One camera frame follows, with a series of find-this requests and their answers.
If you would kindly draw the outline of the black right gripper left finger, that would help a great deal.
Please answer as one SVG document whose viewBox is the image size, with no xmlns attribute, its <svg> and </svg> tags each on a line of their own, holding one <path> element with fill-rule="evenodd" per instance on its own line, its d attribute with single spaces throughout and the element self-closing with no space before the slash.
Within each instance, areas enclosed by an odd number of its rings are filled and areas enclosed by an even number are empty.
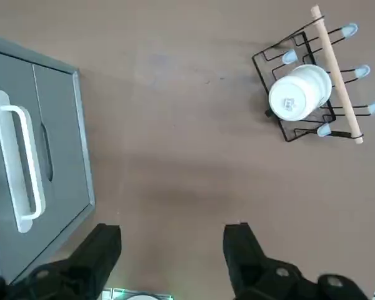
<svg viewBox="0 0 375 300">
<path fill-rule="evenodd" d="M 0 299 L 97 299 L 121 250 L 121 228 L 98 224 L 68 258 L 40 265 L 12 284 L 0 276 Z"/>
</svg>

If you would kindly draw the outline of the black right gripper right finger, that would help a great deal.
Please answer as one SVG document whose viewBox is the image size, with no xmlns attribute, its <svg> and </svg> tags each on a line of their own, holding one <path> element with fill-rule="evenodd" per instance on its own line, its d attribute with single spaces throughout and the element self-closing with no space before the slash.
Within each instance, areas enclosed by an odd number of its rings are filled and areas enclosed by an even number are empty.
<svg viewBox="0 0 375 300">
<path fill-rule="evenodd" d="M 322 274 L 306 279 L 297 266 L 267 257 L 249 224 L 224 227 L 223 252 L 235 299 L 367 299 L 351 279 Z"/>
</svg>

